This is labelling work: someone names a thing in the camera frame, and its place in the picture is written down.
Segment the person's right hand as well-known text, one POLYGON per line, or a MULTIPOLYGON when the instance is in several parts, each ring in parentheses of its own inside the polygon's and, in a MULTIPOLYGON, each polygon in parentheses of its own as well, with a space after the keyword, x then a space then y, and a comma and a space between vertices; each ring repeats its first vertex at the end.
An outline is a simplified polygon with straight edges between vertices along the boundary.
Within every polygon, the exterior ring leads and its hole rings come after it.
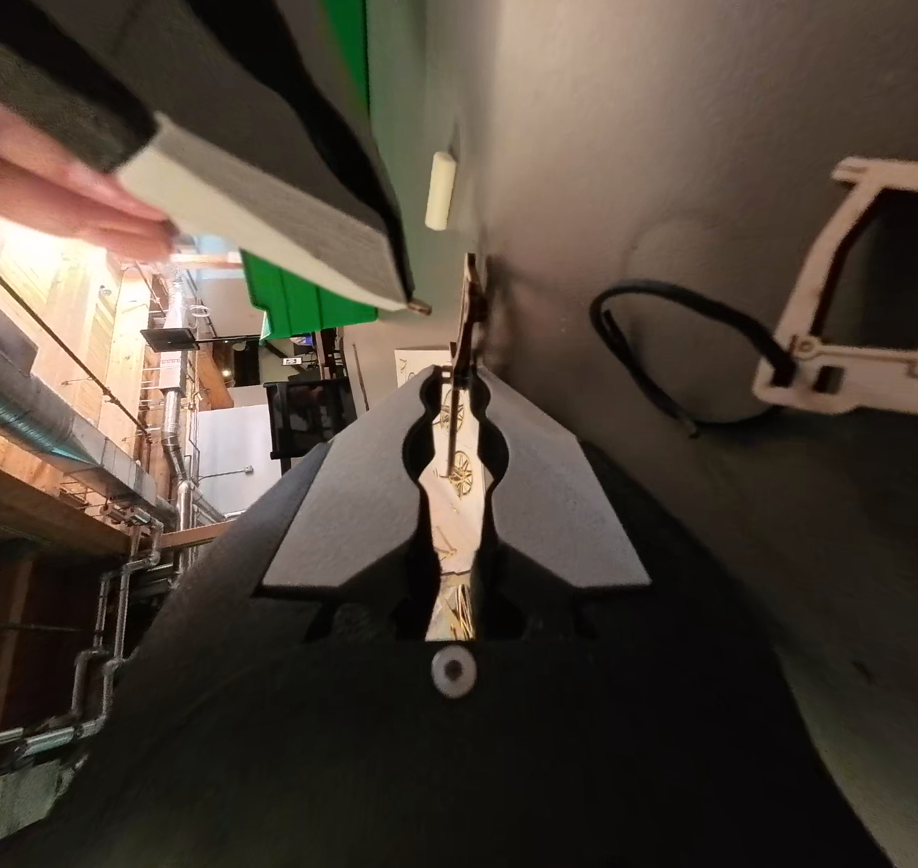
POLYGON ((123 261, 167 262, 176 228, 114 176, 94 171, 62 144, 1 107, 1 215, 79 240, 123 261))

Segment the printed instruction sheet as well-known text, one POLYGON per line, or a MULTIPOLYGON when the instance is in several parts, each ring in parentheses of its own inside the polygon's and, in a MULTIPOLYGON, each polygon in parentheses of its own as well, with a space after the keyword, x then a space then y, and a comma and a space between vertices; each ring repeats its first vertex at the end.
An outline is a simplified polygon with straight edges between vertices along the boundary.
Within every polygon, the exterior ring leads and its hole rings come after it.
POLYGON ((476 558, 491 483, 478 457, 479 423, 465 390, 452 409, 448 346, 397 348, 394 355, 399 386, 431 365, 443 369, 441 408, 431 424, 434 458, 419 477, 428 496, 432 546, 441 568, 426 638, 469 641, 476 637, 481 594, 476 558))

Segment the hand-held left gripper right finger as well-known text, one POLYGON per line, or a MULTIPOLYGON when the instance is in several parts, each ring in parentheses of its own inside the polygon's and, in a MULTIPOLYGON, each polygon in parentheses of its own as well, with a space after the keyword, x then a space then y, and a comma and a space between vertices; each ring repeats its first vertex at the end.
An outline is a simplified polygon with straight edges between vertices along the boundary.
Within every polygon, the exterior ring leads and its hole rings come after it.
POLYGON ((484 633, 594 633, 584 608, 652 578, 579 439, 488 369, 470 381, 488 476, 476 560, 484 633))

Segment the wooden triangular frame part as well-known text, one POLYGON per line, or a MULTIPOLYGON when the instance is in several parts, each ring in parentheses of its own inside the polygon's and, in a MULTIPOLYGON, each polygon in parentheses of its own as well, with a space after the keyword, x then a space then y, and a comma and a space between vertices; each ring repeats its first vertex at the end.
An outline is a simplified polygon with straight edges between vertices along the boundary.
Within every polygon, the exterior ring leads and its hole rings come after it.
POLYGON ((791 357, 788 383, 760 360, 753 395, 764 403, 819 415, 871 410, 917 414, 916 350, 828 344, 818 332, 850 245, 885 192, 917 191, 914 161, 849 156, 832 170, 847 186, 809 247, 774 331, 791 357))

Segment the grey metal pipe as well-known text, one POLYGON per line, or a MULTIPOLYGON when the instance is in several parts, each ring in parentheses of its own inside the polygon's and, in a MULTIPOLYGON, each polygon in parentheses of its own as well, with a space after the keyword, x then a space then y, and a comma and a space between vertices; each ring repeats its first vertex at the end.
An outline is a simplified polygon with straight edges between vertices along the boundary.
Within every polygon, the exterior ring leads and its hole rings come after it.
POLYGON ((161 553, 151 550, 128 560, 99 581, 93 641, 74 664, 71 701, 67 711, 43 726, 9 728, 1 733, 3 754, 12 762, 35 759, 97 736, 113 708, 116 675, 125 663, 126 632, 133 577, 159 564, 161 553))

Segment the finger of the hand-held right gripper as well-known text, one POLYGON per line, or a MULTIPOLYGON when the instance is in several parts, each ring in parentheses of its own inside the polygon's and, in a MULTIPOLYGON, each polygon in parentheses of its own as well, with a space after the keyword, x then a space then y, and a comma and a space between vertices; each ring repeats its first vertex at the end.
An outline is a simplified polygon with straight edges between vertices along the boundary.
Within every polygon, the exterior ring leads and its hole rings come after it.
POLYGON ((106 175, 185 233, 380 310, 413 305, 396 197, 320 0, 32 1, 155 118, 106 175))

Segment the silver ventilation duct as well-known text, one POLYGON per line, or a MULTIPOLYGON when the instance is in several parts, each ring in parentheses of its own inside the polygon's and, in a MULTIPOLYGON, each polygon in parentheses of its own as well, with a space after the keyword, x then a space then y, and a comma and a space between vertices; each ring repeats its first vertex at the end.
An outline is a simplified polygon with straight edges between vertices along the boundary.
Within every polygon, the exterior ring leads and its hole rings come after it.
POLYGON ((197 335, 181 274, 168 277, 166 309, 161 326, 143 330, 147 346, 156 356, 157 388, 163 396, 160 443, 175 484, 177 532, 197 525, 198 484, 193 476, 194 449, 188 441, 187 398, 191 388, 191 355, 197 335))

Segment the black monitor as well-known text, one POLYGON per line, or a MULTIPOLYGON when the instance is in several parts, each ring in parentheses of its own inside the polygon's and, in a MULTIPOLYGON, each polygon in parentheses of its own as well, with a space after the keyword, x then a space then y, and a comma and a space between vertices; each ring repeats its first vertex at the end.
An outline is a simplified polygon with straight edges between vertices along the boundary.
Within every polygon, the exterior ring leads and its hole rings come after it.
POLYGON ((271 432, 271 459, 292 461, 325 444, 357 418, 350 380, 293 378, 263 383, 271 432))

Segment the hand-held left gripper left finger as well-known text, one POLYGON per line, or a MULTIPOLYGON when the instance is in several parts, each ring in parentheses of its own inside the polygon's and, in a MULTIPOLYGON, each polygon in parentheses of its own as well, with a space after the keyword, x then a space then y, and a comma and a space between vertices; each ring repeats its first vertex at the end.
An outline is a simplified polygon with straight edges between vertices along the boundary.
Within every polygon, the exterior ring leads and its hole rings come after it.
POLYGON ((430 500, 442 369, 421 369, 338 434, 262 577, 269 597, 360 604, 427 633, 440 588, 430 500))

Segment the white wax stick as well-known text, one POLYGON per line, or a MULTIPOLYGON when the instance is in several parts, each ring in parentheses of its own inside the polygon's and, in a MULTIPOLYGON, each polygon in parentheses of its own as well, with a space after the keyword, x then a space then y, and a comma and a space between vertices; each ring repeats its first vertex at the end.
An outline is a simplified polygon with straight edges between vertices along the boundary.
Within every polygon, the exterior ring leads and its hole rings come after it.
POLYGON ((457 161, 449 151, 433 155, 424 215, 425 226, 431 231, 445 231, 448 226, 456 173, 457 161))

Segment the black rubber band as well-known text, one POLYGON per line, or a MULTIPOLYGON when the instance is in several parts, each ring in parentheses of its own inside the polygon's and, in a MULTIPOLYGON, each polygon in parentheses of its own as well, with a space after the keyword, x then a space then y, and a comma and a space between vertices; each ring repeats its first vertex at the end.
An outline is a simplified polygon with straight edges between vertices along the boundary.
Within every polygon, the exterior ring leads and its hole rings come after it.
POLYGON ((644 296, 665 300, 698 316, 726 326, 739 334, 773 371, 780 388, 793 383, 798 365, 786 347, 780 346, 768 330, 753 317, 688 288, 652 279, 630 279, 604 289, 590 304, 590 324, 609 352, 627 371, 648 402, 668 419, 678 423, 687 436, 696 439, 703 432, 730 427, 732 423, 709 422, 691 416, 647 374, 632 350, 608 303, 619 297, 644 296))

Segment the green plastic bin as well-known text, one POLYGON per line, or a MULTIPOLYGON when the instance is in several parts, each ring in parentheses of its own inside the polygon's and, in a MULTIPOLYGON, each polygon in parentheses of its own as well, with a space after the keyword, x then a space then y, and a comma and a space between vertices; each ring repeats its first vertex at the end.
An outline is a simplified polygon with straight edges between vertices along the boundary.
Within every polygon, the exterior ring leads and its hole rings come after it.
MULTIPOLYGON (((370 113, 365 0, 320 0, 362 115, 370 113)), ((242 255, 251 305, 262 311, 262 341, 373 323, 377 309, 304 280, 255 254, 242 255)))

